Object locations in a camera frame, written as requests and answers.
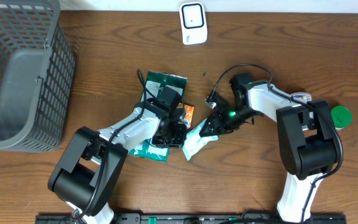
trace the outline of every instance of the green snack bag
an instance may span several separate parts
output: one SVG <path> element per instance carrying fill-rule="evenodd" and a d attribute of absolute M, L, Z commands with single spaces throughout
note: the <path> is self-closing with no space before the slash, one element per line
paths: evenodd
<path fill-rule="evenodd" d="M 146 88 L 156 97 L 158 97 L 164 87 L 170 87 L 171 89 L 177 91 L 181 96 L 183 96 L 186 88 L 187 78 L 180 77 L 178 75 L 171 75 L 166 73 L 159 72 L 148 72 L 146 78 Z M 146 93 L 146 99 L 151 98 L 149 93 Z M 142 141 L 140 144 L 135 146 L 129 155 L 138 156 L 148 159 L 153 159 L 155 161 L 167 161 L 169 155 L 169 148 L 155 147 L 151 145 L 152 139 L 147 139 Z"/>

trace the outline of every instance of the wall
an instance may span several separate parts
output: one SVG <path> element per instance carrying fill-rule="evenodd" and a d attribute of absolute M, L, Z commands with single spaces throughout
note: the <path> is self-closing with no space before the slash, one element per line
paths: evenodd
<path fill-rule="evenodd" d="M 181 0 L 60 0 L 63 10 L 177 11 Z M 202 0 L 209 12 L 358 13 L 358 0 Z"/>

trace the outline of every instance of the white plastic wrapper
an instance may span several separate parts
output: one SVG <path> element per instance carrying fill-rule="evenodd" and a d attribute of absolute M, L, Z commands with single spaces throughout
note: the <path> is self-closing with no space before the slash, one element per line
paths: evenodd
<path fill-rule="evenodd" d="M 189 161 L 190 158 L 196 154 L 203 146 L 205 146 L 209 141 L 218 140 L 218 136 L 210 137 L 200 137 L 201 128 L 203 128 L 206 119 L 201 122 L 197 127 L 191 130 L 186 135 L 186 141 L 183 145 L 183 152 L 185 153 L 186 159 Z"/>

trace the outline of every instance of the green connector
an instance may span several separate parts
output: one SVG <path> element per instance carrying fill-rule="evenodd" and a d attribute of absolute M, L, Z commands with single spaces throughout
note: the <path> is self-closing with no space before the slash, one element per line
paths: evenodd
<path fill-rule="evenodd" d="M 236 220 L 237 218 L 234 218 L 234 217 L 231 217 L 231 218 L 229 218 L 229 221 L 231 221 L 231 220 Z"/>
<path fill-rule="evenodd" d="M 157 224 L 157 218 L 150 217 L 149 218 L 149 224 Z"/>

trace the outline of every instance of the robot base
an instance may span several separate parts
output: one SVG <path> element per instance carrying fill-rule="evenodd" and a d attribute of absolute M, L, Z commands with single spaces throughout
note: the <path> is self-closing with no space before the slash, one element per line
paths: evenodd
<path fill-rule="evenodd" d="M 246 211 L 243 215 L 139 215 L 137 213 L 116 214 L 111 223 L 115 224 L 219 224 L 229 220 L 241 220 L 239 223 L 245 223 L 243 219 L 271 220 L 283 223 L 276 213 L 261 211 Z M 73 223 L 70 216 L 64 215 L 38 215 L 35 218 L 35 224 L 62 224 Z M 338 214 L 319 214 L 312 215 L 311 219 L 305 221 L 307 224 L 346 224 L 346 216 Z"/>

